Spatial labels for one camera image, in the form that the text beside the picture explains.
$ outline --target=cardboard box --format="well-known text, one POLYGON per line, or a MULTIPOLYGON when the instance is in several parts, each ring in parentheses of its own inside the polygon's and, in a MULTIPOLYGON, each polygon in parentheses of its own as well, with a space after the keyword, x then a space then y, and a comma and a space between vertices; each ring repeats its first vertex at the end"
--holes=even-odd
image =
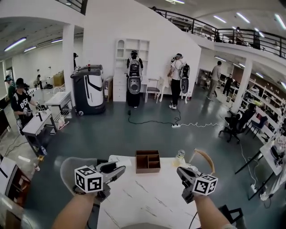
POLYGON ((60 87, 64 84, 63 71, 54 75, 54 86, 60 87))
POLYGON ((161 169, 160 155, 158 150, 136 151, 136 173, 158 173, 161 169))

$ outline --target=man in white shirt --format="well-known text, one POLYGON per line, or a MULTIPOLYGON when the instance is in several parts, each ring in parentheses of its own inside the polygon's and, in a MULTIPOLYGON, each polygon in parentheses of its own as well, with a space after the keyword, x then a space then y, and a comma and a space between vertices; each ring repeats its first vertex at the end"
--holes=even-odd
POLYGON ((177 109, 178 99, 181 92, 180 71, 184 66, 182 59, 183 59, 182 54, 178 53, 176 55, 176 60, 172 63, 170 72, 168 74, 168 77, 172 78, 172 84, 171 84, 172 104, 169 107, 174 110, 177 109))
POLYGON ((218 81, 220 78, 220 67, 222 66, 222 62, 218 61, 218 65, 214 67, 212 73, 211 73, 211 80, 210 80, 210 86, 209 86, 209 92, 206 96, 207 99, 213 101, 212 96, 216 89, 216 86, 218 85, 218 81))

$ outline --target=man in black t-shirt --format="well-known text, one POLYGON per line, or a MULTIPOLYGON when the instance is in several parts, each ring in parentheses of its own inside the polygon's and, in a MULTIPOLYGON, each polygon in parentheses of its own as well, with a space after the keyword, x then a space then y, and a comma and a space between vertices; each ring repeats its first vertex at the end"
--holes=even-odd
POLYGON ((17 79, 16 88, 17 89, 13 96, 11 106, 15 115, 19 116, 22 129, 33 118, 33 113, 30 109, 29 103, 34 106, 37 106, 38 102, 34 102, 24 90, 24 81, 22 78, 17 79))

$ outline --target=drawer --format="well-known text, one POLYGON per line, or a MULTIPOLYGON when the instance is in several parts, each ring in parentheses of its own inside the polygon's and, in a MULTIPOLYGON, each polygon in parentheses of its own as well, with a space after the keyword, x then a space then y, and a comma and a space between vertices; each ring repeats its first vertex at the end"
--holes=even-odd
POLYGON ((117 78, 113 80, 113 85, 124 86, 127 85, 127 79, 117 78))
POLYGON ((116 93, 116 92, 119 92, 119 93, 124 92, 126 94, 126 90, 127 90, 127 86, 126 85, 125 86, 115 85, 113 87, 113 94, 116 93))
POLYGON ((126 102, 126 93, 114 93, 113 101, 114 102, 126 102))

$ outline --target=railing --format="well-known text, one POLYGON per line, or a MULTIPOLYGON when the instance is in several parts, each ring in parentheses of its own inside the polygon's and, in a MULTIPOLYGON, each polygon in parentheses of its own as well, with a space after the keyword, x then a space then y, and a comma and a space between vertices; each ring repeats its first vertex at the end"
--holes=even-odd
POLYGON ((66 6, 73 8, 74 10, 80 12, 85 15, 86 5, 88 0, 56 0, 66 6))
POLYGON ((255 30, 217 29, 200 20, 167 10, 150 8, 168 19, 182 31, 213 42, 231 43, 266 51, 286 59, 286 38, 255 30))

